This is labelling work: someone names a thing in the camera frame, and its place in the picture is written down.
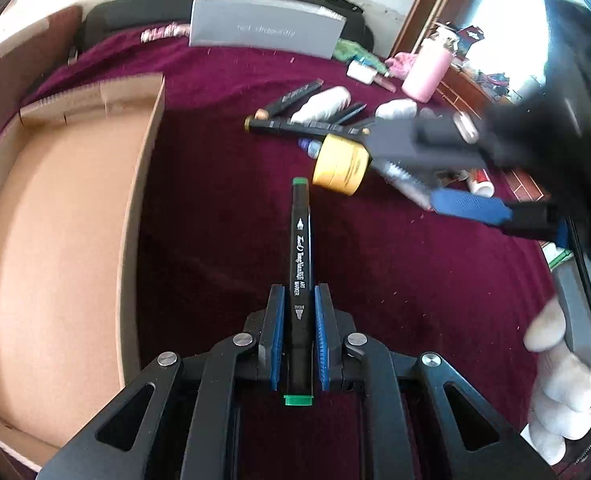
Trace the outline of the white gloved hand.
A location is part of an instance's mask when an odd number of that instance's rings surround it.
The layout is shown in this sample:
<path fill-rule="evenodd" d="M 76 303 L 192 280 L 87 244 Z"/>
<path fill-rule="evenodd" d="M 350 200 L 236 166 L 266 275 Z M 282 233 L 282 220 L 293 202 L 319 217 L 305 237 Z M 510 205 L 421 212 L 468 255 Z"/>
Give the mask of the white gloved hand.
<path fill-rule="evenodd" d="M 591 430 L 591 370 L 565 343 L 567 320 L 559 301 L 549 300 L 523 337 L 537 357 L 527 426 L 522 437 L 545 462 L 555 466 Z"/>

